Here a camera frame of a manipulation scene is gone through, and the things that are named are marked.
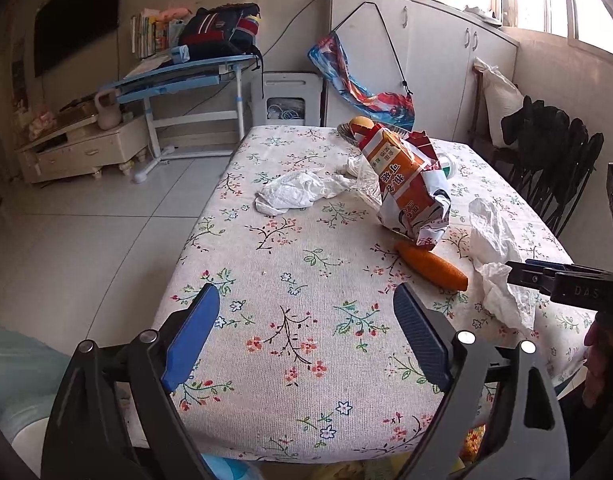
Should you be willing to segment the large white paper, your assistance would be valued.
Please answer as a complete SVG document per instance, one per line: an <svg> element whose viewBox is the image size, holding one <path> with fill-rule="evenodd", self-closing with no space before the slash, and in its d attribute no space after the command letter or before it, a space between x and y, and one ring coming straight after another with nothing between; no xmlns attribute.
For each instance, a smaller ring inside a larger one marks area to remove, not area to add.
<svg viewBox="0 0 613 480"><path fill-rule="evenodd" d="M541 297L533 289L507 281L512 271L508 261L523 263L515 236L493 203L475 198L468 212L469 247L476 287L483 294L482 306L508 328L529 335L535 328L535 310Z"/></svg>

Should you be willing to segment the orange peel piece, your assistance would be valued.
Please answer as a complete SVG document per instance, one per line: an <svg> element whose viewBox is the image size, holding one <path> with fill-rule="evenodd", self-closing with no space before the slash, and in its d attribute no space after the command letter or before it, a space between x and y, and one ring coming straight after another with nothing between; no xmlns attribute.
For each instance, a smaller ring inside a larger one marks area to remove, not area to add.
<svg viewBox="0 0 613 480"><path fill-rule="evenodd" d="M431 284L446 290L466 292L467 275L430 250L419 248L411 243L398 242L395 244L395 251L407 266Z"/></svg>

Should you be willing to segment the white plastic bag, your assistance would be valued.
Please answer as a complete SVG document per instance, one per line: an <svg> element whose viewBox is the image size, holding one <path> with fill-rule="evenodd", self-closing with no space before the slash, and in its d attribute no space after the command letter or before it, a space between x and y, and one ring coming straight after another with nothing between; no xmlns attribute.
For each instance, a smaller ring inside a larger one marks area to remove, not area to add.
<svg viewBox="0 0 613 480"><path fill-rule="evenodd" d="M253 205L260 214L280 216L291 209L310 208L318 200L328 200L352 190L357 180L332 174L324 168L297 170L267 182L256 192Z"/></svg>

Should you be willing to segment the teal white sofa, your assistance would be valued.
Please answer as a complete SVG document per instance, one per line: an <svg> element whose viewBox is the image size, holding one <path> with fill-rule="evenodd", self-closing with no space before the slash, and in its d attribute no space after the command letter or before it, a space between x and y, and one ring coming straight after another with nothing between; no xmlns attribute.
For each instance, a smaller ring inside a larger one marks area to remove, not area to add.
<svg viewBox="0 0 613 480"><path fill-rule="evenodd" d="M52 404L70 356L0 327L0 430L34 474L41 472Z"/></svg>

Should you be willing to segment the black folding chairs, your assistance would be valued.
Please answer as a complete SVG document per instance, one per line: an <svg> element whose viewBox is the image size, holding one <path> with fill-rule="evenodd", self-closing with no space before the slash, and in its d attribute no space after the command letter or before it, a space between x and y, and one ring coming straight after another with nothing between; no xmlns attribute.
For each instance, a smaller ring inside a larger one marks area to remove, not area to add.
<svg viewBox="0 0 613 480"><path fill-rule="evenodd" d="M500 120L505 148L493 145L493 127L479 132L471 123L468 144L491 166L509 167L506 180L560 236L575 212L604 146L601 132L589 133L584 122L542 100L523 98L517 112Z"/></svg>

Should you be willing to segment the floral tablecloth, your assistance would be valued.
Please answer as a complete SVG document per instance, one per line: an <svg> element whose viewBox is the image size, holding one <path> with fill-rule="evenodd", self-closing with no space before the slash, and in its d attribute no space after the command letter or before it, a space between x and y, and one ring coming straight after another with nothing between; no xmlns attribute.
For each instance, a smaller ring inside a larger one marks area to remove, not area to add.
<svg viewBox="0 0 613 480"><path fill-rule="evenodd" d="M412 451L442 396L393 313L406 282L456 330L503 346L532 340L555 384L579 370L592 312L535 296L535 324L513 330L476 286L449 292L412 272L360 194L275 218L254 208L265 183L293 170L335 174L359 155L333 128L256 127L192 230L156 322L203 286L218 289L218 317L173 394L200 451L312 464Z"/></svg>

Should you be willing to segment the orange snack bag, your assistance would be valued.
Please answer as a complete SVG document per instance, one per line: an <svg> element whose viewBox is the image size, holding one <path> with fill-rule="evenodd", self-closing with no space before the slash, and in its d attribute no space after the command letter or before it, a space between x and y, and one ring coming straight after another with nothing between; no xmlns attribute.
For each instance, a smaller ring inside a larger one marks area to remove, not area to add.
<svg viewBox="0 0 613 480"><path fill-rule="evenodd" d="M401 136L377 124L364 134L359 148L377 174L381 224L419 248L435 248L449 225L452 201L427 134Z"/></svg>

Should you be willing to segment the white TV cabinet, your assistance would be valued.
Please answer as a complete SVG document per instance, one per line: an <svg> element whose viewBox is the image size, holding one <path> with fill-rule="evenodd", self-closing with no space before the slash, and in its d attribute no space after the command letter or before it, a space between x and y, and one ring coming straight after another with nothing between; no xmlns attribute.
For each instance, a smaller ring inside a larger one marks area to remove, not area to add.
<svg viewBox="0 0 613 480"><path fill-rule="evenodd" d="M149 134L144 117L122 122L101 130L96 120L56 130L17 151L26 183L42 183L91 174L101 177L101 170L116 166L129 176L136 162L145 162Z"/></svg>

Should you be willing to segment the colourful kite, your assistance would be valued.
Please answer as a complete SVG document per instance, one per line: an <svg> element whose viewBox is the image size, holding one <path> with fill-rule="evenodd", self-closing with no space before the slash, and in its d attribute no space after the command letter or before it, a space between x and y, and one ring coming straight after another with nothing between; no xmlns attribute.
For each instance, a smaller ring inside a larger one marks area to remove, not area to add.
<svg viewBox="0 0 613 480"><path fill-rule="evenodd" d="M308 52L308 58L339 96L380 124L412 131L415 124L413 92L405 79L402 92L372 92L350 72L346 50L337 32L330 32Z"/></svg>

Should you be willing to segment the yellow mango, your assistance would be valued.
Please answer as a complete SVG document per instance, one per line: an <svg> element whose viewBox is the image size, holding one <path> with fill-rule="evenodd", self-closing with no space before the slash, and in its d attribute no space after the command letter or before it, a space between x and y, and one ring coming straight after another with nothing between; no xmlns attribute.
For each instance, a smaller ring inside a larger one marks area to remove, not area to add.
<svg viewBox="0 0 613 480"><path fill-rule="evenodd" d="M365 134L374 129L375 122L373 122L371 118L365 116L355 116L349 121L348 126L353 134L365 136Z"/></svg>

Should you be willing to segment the pink kettlebell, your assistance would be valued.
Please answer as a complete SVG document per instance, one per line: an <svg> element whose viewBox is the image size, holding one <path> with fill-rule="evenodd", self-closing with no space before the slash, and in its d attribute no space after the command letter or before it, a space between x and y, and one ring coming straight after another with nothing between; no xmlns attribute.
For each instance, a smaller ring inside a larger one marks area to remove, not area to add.
<svg viewBox="0 0 613 480"><path fill-rule="evenodd" d="M101 90L95 94L97 123L101 130L109 130L120 124L122 116L118 98L119 91L116 89Z"/></svg>

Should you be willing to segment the grey fruit plate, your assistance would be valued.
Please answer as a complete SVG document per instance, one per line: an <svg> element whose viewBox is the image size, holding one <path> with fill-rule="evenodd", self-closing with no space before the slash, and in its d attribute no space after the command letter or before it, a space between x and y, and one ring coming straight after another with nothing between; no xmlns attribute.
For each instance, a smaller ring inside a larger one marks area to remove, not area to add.
<svg viewBox="0 0 613 480"><path fill-rule="evenodd" d="M353 129L352 125L349 124L349 122L340 124L337 127L337 132L339 136L341 136L343 139L345 139L347 142L349 142L351 145L355 146L356 148L360 145L360 143L364 139L364 134L361 132L356 132Z"/></svg>

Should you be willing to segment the white cupboard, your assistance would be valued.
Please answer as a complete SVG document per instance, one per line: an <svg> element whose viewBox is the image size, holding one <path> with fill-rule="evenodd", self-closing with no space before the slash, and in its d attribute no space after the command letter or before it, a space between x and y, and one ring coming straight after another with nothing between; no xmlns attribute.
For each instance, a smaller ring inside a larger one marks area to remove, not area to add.
<svg viewBox="0 0 613 480"><path fill-rule="evenodd" d="M474 119L474 60L512 79L518 44L479 18L433 0L329 0L349 72L374 93L413 93L414 128L465 143Z"/></svg>

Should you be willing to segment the blue study desk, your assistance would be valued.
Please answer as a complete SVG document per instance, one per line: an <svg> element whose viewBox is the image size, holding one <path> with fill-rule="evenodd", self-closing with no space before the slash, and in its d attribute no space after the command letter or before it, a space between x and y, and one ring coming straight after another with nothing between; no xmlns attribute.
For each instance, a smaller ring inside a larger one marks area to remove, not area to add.
<svg viewBox="0 0 613 480"><path fill-rule="evenodd" d="M197 159L227 157L233 154L230 148L223 150L193 150L176 145L161 146L158 132L162 129L202 124L203 122L237 122L238 139L244 139L244 95L242 94L242 74L251 65L261 67L263 61L255 54L223 56L209 58L171 66L159 67L143 74L125 77L109 84L108 88L116 92L118 102L130 104L139 102L143 105L146 120L150 162L144 162L142 168L134 172L133 181L137 184L147 180L148 174L162 162L177 159ZM201 112L190 110L182 115L156 118L152 111L151 100L159 96L173 96L180 92L200 90L209 87L226 86L233 82L236 87L235 105L231 110Z"/></svg>

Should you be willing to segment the white plastic stool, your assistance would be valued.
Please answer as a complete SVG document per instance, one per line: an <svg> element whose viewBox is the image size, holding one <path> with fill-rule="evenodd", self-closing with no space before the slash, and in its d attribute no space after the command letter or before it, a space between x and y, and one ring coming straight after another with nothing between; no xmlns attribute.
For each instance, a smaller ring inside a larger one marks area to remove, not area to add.
<svg viewBox="0 0 613 480"><path fill-rule="evenodd" d="M321 124L323 79L307 72L265 72L251 81L252 125Z"/></svg>

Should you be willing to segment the row of books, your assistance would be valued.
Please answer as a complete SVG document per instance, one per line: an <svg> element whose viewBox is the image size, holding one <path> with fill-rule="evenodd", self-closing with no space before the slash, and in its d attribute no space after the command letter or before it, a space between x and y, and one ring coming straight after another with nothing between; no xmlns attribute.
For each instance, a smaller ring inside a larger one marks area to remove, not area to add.
<svg viewBox="0 0 613 480"><path fill-rule="evenodd" d="M144 9L131 16L131 52L139 60L169 50L178 38L192 12L185 8L164 11Z"/></svg>

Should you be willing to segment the dark backpack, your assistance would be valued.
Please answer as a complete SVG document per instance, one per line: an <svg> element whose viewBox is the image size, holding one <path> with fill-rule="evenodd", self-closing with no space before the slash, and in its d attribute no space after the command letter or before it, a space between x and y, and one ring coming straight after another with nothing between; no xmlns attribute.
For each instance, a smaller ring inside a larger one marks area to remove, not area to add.
<svg viewBox="0 0 613 480"><path fill-rule="evenodd" d="M260 7L253 2L200 8L180 33L178 45L188 49L192 61L247 54L259 58L260 20Z"/></svg>

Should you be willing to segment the black television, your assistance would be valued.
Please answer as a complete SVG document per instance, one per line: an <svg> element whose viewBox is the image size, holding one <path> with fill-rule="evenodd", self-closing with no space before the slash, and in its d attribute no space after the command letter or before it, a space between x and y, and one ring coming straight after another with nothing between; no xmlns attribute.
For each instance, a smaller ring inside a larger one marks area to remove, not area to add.
<svg viewBox="0 0 613 480"><path fill-rule="evenodd" d="M116 30L119 1L48 0L34 20L34 75L44 75L70 55Z"/></svg>

